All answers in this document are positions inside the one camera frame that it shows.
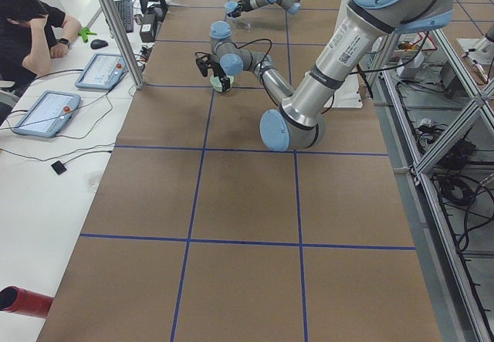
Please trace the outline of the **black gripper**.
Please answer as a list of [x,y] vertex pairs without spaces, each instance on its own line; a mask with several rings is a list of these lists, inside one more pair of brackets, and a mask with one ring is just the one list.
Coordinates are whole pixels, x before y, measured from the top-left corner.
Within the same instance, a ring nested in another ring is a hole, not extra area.
[[195,53],[195,63],[203,77],[207,77],[211,71],[213,76],[218,76],[222,82],[229,84],[228,75],[220,64],[211,58],[211,54]]
[[252,11],[250,0],[238,0],[237,6],[231,12],[231,17],[239,17],[243,12]]

